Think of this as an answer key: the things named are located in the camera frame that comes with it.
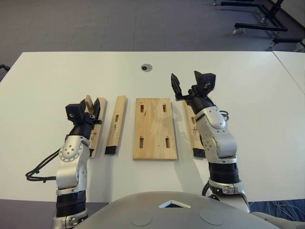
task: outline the metal frame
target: metal frame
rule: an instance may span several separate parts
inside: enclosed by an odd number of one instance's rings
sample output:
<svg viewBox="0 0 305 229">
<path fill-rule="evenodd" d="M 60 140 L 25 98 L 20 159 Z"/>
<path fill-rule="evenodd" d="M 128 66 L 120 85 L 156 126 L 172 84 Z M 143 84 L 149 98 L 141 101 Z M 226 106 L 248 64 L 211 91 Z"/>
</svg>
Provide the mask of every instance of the metal frame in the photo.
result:
<svg viewBox="0 0 305 229">
<path fill-rule="evenodd" d="M 236 34 L 237 29 L 243 28 L 243 32 L 245 32 L 245 29 L 254 29 L 254 30 L 268 30 L 268 31 L 288 31 L 288 29 L 275 17 L 278 10 L 281 8 L 281 4 L 284 0 L 278 0 L 273 7 L 268 10 L 267 7 L 263 4 L 257 4 L 257 3 L 246 3 L 246 2 L 230 2 L 230 1 L 222 1 L 222 6 L 245 6 L 245 7 L 257 7 L 258 13 L 262 12 L 264 14 L 264 17 L 261 19 L 261 23 L 265 23 L 267 20 L 269 20 L 273 26 L 267 26 L 267 25 L 259 25 L 259 24 L 246 24 L 246 23 L 236 23 L 234 25 L 233 34 Z"/>
<path fill-rule="evenodd" d="M 7 72 L 10 70 L 9 66 L 6 66 L 4 64 L 0 64 L 0 69 L 3 68 L 4 70 L 6 70 Z"/>
<path fill-rule="evenodd" d="M 254 1 L 254 0 L 228 0 L 228 1 Z M 217 0 L 214 0 L 213 6 L 217 5 Z"/>
<path fill-rule="evenodd" d="M 302 38 L 274 38 L 270 47 L 274 47 L 278 43 L 300 43 L 305 47 L 305 44 L 302 43 Z"/>
</svg>

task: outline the wooden board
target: wooden board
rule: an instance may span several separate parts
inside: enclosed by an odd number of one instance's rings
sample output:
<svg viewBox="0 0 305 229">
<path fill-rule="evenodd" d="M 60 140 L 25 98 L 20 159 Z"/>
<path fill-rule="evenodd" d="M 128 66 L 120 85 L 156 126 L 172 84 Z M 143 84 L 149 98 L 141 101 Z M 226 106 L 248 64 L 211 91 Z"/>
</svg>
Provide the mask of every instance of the wooden board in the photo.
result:
<svg viewBox="0 0 305 229">
<path fill-rule="evenodd" d="M 134 160 L 177 160 L 170 99 L 136 99 Z"/>
<path fill-rule="evenodd" d="M 200 141 L 200 135 L 196 128 L 195 114 L 190 106 L 183 101 L 183 107 L 185 111 L 186 126 L 190 138 L 191 147 L 193 149 L 194 156 L 205 157 L 204 148 Z"/>
<path fill-rule="evenodd" d="M 124 120 L 126 99 L 127 98 L 125 95 L 118 96 L 116 99 L 105 154 L 115 154 L 116 147 L 119 145 Z"/>
<path fill-rule="evenodd" d="M 100 107 L 101 107 L 100 115 L 99 115 L 98 119 L 102 121 L 102 124 L 101 125 L 95 125 L 94 129 L 91 131 L 91 135 L 90 135 L 90 139 L 89 139 L 89 143 L 90 143 L 89 144 L 89 149 L 90 149 L 90 152 L 92 152 L 91 153 L 92 158 L 95 157 L 96 148 L 97 148 L 98 141 L 99 141 L 100 135 L 101 135 L 101 130 L 102 130 L 102 127 L 104 125 L 104 118 L 105 118 L 104 113 L 106 111 L 106 99 L 101 98 L 101 97 L 98 97 L 97 99 L 100 101 Z M 85 102 L 86 102 L 86 104 L 87 103 L 88 104 L 93 104 L 90 96 L 86 96 Z M 86 106 L 85 112 L 89 112 L 89 109 L 88 109 L 87 106 Z"/>
</svg>

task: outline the silver robot arm segment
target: silver robot arm segment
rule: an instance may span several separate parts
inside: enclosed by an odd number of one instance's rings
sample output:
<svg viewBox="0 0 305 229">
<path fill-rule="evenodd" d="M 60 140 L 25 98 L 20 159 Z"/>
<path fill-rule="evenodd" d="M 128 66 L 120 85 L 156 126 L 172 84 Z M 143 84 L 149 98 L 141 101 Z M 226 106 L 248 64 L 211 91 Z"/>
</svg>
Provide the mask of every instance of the silver robot arm segment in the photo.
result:
<svg viewBox="0 0 305 229">
<path fill-rule="evenodd" d="M 89 138 L 95 124 L 101 124 L 100 104 L 96 100 L 93 114 L 85 112 L 85 102 L 66 106 L 68 120 L 74 124 L 59 150 L 60 166 L 56 174 L 57 201 L 53 229 L 73 228 L 88 217 L 86 208 L 87 161 L 91 156 Z"/>
<path fill-rule="evenodd" d="M 195 73 L 196 85 L 182 95 L 180 82 L 172 74 L 172 88 L 176 100 L 185 100 L 195 113 L 196 128 L 200 134 L 205 156 L 209 162 L 210 197 L 250 212 L 242 181 L 237 169 L 237 144 L 230 134 L 227 121 L 208 97 L 215 87 L 216 75 Z"/>
</svg>

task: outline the wood grain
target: wood grain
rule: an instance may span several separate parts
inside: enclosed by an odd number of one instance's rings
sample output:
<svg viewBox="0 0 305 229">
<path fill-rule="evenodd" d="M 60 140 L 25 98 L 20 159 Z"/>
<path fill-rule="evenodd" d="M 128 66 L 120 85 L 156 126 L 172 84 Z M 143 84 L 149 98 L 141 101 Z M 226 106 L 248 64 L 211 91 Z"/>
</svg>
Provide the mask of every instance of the wood grain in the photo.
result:
<svg viewBox="0 0 305 229">
<path fill-rule="evenodd" d="M 92 100 L 91 100 L 90 95 L 87 95 L 87 96 L 86 96 L 86 98 L 85 98 L 85 103 L 86 103 L 86 106 L 87 106 L 87 108 L 88 108 L 88 112 L 89 112 L 90 114 L 92 114 L 92 113 L 93 113 L 93 102 L 92 102 Z"/>
<path fill-rule="evenodd" d="M 190 106 L 186 104 L 186 101 L 183 101 L 183 107 L 185 111 L 185 118 L 186 118 L 186 125 L 187 130 L 189 133 L 190 143 L 191 147 L 193 149 L 204 149 L 201 141 L 200 141 L 200 135 L 196 128 L 196 122 L 195 122 L 195 114 L 194 111 Z"/>
<path fill-rule="evenodd" d="M 125 95 L 118 96 L 116 99 L 106 147 L 119 145 L 122 125 L 124 120 L 126 99 L 127 98 Z"/>
<path fill-rule="evenodd" d="M 177 160 L 170 99 L 136 99 L 134 160 Z"/>
<path fill-rule="evenodd" d="M 90 139 L 89 139 L 89 143 L 90 143 L 89 144 L 89 149 L 90 149 L 90 151 L 92 151 L 92 154 L 91 154 L 92 158 L 95 157 L 98 141 L 100 139 L 100 135 L 102 134 L 101 130 L 102 130 L 102 127 L 104 125 L 104 117 L 105 117 L 104 113 L 106 111 L 106 99 L 105 98 L 101 98 L 101 97 L 98 97 L 97 99 L 100 101 L 100 107 L 101 107 L 98 120 L 101 120 L 102 124 L 101 125 L 95 125 L 94 129 L 91 131 L 91 135 L 90 135 Z"/>
</svg>

